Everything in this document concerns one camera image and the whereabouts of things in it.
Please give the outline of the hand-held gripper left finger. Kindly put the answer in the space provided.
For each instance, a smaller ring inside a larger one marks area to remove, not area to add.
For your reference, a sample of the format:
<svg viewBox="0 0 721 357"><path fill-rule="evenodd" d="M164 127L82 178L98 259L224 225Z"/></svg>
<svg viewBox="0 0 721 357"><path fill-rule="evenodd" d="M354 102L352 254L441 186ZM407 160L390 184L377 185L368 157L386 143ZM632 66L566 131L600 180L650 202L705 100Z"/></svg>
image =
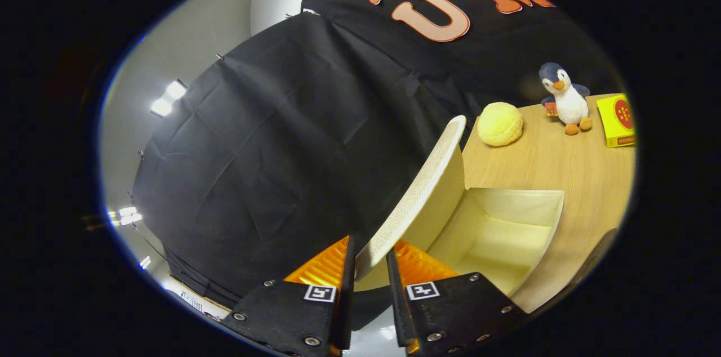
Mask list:
<svg viewBox="0 0 721 357"><path fill-rule="evenodd" d="M351 341L355 239L346 236L283 279L250 290L221 325L290 356L340 356Z"/></svg>

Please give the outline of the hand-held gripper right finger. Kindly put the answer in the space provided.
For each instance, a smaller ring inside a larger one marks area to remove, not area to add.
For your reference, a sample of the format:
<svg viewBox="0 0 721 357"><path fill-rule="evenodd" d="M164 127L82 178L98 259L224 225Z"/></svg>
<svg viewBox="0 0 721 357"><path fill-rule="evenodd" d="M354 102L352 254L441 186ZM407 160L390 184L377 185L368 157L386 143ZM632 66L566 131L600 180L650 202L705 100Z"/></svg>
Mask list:
<svg viewBox="0 0 721 357"><path fill-rule="evenodd" d="M404 241L386 255L398 345L407 355L461 355L523 324L523 311L482 273L460 274Z"/></svg>

